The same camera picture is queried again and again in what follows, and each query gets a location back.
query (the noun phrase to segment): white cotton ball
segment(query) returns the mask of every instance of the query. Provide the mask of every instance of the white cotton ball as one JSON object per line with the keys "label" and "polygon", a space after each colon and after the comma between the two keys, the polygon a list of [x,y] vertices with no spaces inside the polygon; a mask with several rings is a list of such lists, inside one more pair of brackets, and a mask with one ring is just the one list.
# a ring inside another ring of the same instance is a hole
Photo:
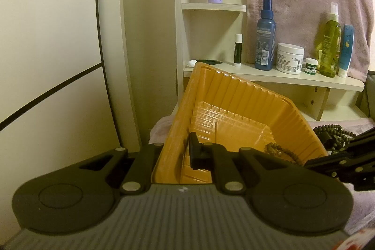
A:
{"label": "white cotton ball", "polygon": [[194,68],[195,64],[196,64],[196,60],[190,60],[187,66],[190,68]]}

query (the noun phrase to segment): gray ribbed panel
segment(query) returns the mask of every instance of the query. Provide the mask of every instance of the gray ribbed panel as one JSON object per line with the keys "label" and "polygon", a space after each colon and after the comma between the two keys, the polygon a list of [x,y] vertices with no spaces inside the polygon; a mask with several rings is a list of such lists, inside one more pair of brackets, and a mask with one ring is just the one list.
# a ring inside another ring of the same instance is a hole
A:
{"label": "gray ribbed panel", "polygon": [[241,197],[212,184],[153,184],[146,194],[125,196],[97,226],[77,234],[46,236],[22,230],[7,250],[331,250],[347,235],[292,236],[260,221]]}

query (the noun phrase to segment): barcode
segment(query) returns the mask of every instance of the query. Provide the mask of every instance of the barcode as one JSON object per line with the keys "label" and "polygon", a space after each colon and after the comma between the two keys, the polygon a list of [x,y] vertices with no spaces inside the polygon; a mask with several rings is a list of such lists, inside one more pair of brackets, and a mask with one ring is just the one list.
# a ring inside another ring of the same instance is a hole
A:
{"label": "barcode", "polygon": [[260,64],[261,65],[268,65],[268,55],[269,55],[269,51],[268,50],[262,50],[262,58],[260,60]]}

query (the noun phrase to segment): jar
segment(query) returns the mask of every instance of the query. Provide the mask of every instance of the jar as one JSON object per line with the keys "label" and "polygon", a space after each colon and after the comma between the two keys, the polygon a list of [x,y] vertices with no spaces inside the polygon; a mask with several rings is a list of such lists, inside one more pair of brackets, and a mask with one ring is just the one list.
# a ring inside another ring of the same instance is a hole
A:
{"label": "jar", "polygon": [[314,75],[316,73],[317,66],[318,66],[318,60],[307,58],[304,71],[308,73],[309,75]]}
{"label": "jar", "polygon": [[292,75],[301,73],[304,48],[285,43],[277,46],[276,68]]}

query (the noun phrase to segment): black stripe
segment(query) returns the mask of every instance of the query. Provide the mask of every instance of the black stripe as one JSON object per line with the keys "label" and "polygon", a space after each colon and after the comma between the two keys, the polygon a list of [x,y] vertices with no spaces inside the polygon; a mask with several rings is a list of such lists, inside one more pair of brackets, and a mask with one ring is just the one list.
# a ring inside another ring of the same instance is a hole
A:
{"label": "black stripe", "polygon": [[10,123],[12,123],[15,119],[22,116],[25,112],[33,108],[38,103],[42,102],[43,100],[47,99],[50,95],[53,95],[55,92],[59,91],[60,89],[68,86],[69,84],[73,83],[74,81],[82,78],[83,76],[87,75],[88,73],[102,67],[102,63],[96,64],[95,66],[86,69],[75,75],[74,77],[69,78],[68,80],[60,83],[59,85],[55,86],[54,88],[46,91],[45,93],[41,94],[39,97],[35,98],[31,102],[27,103],[25,106],[21,107],[18,111],[11,114],[8,118],[6,118],[3,122],[0,123],[0,131],[6,128]]}
{"label": "black stripe", "polygon": [[98,39],[99,39],[100,58],[102,59],[102,63],[103,63],[104,83],[105,83],[105,87],[106,87],[106,89],[107,89],[107,96],[108,96],[109,108],[111,109],[112,119],[113,119],[113,124],[115,125],[115,130],[116,130],[117,137],[118,137],[118,139],[119,139],[120,146],[121,146],[121,147],[124,147],[124,146],[123,146],[122,139],[121,139],[121,135],[120,135],[119,127],[118,127],[118,125],[117,125],[117,120],[116,120],[116,117],[115,117],[115,113],[114,113],[114,111],[113,111],[112,101],[111,101],[111,96],[109,95],[107,76],[106,76],[106,74],[105,74],[105,66],[104,66],[104,58],[103,58],[103,49],[102,49],[102,40],[101,40],[101,36],[100,36],[100,25],[99,25],[99,2],[98,2],[98,0],[95,0],[95,2],[96,2],[96,24],[97,24],[97,28],[98,28],[98,29],[97,29],[97,36],[98,36]]}

